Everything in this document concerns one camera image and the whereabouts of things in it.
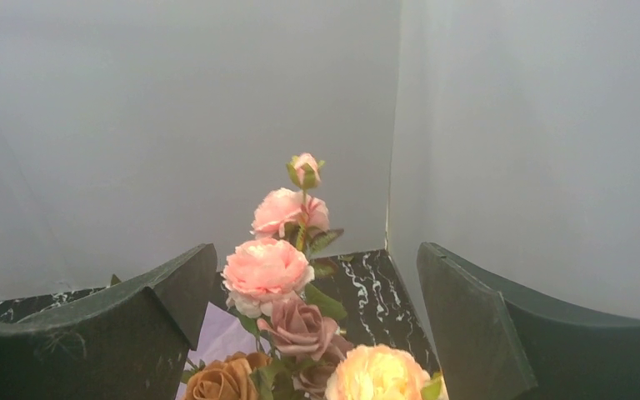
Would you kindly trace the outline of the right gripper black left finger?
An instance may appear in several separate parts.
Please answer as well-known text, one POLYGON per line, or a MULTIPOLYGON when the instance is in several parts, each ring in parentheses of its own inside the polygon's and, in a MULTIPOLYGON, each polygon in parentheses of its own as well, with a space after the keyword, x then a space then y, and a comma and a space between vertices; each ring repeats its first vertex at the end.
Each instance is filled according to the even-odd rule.
POLYGON ((198 345, 216 249, 201 244, 77 301, 0 322, 0 399, 173 399, 198 345))

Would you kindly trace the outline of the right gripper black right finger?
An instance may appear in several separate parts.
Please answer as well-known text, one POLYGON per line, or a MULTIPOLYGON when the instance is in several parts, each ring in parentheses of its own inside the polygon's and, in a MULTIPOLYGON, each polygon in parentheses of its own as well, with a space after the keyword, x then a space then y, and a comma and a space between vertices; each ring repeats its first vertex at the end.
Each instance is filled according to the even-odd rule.
POLYGON ((435 243, 417 270, 452 399, 640 399, 640 319, 556 299, 435 243))

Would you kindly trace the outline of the pink bouquet wrapping paper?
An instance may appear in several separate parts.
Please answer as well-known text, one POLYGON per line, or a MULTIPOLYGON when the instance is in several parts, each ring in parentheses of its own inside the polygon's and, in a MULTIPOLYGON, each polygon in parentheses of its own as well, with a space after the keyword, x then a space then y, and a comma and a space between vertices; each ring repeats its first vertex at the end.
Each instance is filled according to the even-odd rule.
POLYGON ((192 370, 215 361, 223 360, 234 353, 253 353, 256 351, 256 339, 247 332, 238 319, 228 313, 226 308, 220 308, 209 303, 199 334, 197 349, 187 354, 183 369, 183 382, 179 384, 176 399, 183 399, 187 378, 192 370))

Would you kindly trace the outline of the small brown roses stem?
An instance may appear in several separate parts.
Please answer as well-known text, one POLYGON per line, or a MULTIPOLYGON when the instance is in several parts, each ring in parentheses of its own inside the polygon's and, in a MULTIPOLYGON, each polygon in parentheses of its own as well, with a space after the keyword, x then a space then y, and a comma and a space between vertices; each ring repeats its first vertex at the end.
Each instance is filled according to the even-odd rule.
POLYGON ((272 359, 265 353, 236 352, 225 360, 209 363, 188 380, 184 400, 257 400, 258 390, 250 375, 272 359))

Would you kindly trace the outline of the light pink rose stem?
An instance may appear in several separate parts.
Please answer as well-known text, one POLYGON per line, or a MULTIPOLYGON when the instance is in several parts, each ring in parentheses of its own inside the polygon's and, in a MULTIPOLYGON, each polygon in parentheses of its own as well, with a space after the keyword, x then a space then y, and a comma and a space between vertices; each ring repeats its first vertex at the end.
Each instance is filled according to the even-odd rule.
POLYGON ((291 157, 286 169, 292 187, 264 197, 253 212, 252 239, 226 258, 220 273, 226 305, 251 332, 271 316, 274 303, 304 293, 314 279, 334 271, 313 259, 344 234, 331 226, 326 202, 312 193, 323 167, 309 152, 291 157))

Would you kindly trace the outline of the dusty pink rose stem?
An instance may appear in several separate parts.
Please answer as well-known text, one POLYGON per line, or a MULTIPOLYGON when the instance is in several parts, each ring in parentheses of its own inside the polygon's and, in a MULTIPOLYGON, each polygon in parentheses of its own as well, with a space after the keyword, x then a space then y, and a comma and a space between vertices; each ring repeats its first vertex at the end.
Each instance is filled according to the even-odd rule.
POLYGON ((308 363, 293 374, 293 386, 311 399, 324 399, 328 379, 344 361, 353 344, 338 333, 338 323, 321 314, 318 306, 300 297, 274 301, 268 320, 257 327, 270 335, 272 344, 297 365, 308 363))

